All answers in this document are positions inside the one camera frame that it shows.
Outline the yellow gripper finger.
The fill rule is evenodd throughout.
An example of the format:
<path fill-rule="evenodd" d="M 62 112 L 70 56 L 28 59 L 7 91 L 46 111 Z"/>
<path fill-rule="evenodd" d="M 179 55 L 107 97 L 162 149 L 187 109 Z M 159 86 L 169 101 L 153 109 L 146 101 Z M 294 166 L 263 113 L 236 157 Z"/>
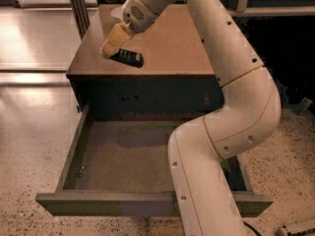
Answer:
<path fill-rule="evenodd" d="M 106 41 L 100 48 L 99 54 L 105 59 L 115 55 L 118 50 L 127 43 L 134 35 L 129 24 L 115 24 Z"/>

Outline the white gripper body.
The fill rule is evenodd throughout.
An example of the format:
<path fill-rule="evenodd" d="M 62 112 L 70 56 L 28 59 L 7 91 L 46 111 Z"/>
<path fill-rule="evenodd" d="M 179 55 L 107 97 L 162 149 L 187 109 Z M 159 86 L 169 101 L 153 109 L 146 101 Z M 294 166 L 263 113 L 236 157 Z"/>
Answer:
<path fill-rule="evenodd" d="M 133 32 L 146 31 L 158 18 L 159 4 L 155 0 L 126 0 L 121 20 Z"/>

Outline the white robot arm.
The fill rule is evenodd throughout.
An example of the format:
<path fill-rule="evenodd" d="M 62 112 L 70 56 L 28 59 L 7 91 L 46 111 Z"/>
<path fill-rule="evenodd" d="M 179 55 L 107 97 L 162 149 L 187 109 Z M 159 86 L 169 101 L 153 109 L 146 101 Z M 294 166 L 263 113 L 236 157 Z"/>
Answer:
<path fill-rule="evenodd" d="M 100 53 L 109 59 L 175 0 L 127 0 Z M 268 138 L 281 117 L 277 86 L 220 0 L 184 0 L 223 93 L 223 107 L 176 128 L 168 161 L 185 236 L 246 236 L 221 162 Z"/>

